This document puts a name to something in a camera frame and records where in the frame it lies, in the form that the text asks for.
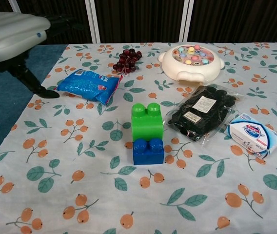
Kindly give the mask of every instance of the grapes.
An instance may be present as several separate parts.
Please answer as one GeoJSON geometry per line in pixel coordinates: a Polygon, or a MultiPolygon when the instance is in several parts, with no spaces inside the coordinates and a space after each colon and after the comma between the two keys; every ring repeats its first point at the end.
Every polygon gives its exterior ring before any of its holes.
{"type": "Polygon", "coordinates": [[[116,64],[113,65],[113,69],[119,73],[122,72],[122,73],[128,74],[136,70],[135,63],[140,58],[142,58],[142,52],[141,51],[135,52],[133,48],[125,49],[119,55],[119,57],[120,59],[116,64]]]}

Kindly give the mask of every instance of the stacked blocks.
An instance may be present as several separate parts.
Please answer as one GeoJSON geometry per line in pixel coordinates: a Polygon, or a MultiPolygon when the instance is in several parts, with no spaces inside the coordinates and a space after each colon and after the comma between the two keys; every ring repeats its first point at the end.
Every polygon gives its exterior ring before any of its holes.
{"type": "Polygon", "coordinates": [[[163,124],[160,106],[151,103],[147,108],[137,103],[132,107],[133,163],[163,163],[163,124]]]}

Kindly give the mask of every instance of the floral tablecloth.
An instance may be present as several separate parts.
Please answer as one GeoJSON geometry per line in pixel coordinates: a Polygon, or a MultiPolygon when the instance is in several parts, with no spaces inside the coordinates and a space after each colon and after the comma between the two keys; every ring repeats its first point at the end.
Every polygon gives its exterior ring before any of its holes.
{"type": "MultiPolygon", "coordinates": [[[[33,96],[0,146],[0,234],[277,234],[277,149],[259,160],[222,132],[201,147],[166,127],[166,163],[133,165],[132,105],[165,116],[196,88],[162,72],[158,55],[176,45],[68,45],[49,89],[79,68],[117,76],[124,48],[143,58],[107,107],[33,96]]],[[[204,46],[225,61],[214,83],[245,95],[234,114],[277,131],[277,44],[204,46]]]]}

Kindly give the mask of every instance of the white label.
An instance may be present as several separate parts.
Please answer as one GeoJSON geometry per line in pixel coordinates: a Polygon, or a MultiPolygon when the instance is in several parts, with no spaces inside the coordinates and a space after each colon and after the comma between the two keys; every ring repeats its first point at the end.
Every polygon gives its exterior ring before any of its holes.
{"type": "Polygon", "coordinates": [[[216,101],[217,100],[206,98],[205,96],[201,96],[201,98],[197,101],[197,103],[192,107],[201,112],[208,113],[216,101]]]}
{"type": "Polygon", "coordinates": [[[192,112],[187,112],[183,115],[185,118],[187,118],[188,120],[194,122],[194,123],[197,123],[199,120],[201,120],[201,117],[193,114],[192,112]]]}

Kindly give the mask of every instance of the blue carpet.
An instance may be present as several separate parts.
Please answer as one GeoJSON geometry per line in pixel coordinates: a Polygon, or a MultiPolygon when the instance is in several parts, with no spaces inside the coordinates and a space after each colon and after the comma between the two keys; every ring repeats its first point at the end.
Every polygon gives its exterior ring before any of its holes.
{"type": "MultiPolygon", "coordinates": [[[[37,45],[30,51],[27,67],[43,82],[66,45],[37,45]]],[[[0,73],[0,145],[33,96],[8,72],[0,73]]]]}

